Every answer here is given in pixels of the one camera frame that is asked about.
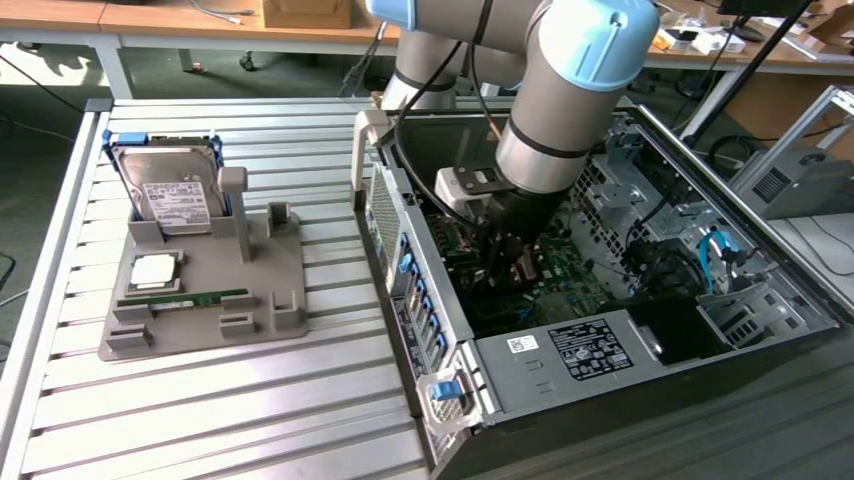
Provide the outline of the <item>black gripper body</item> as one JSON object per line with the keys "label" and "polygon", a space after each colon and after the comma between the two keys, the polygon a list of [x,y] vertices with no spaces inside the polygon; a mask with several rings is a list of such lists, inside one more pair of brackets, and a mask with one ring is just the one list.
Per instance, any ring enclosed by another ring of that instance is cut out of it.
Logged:
{"label": "black gripper body", "polygon": [[537,194],[521,188],[495,192],[486,203],[486,232],[478,235],[483,249],[523,250],[546,229],[566,191]]}

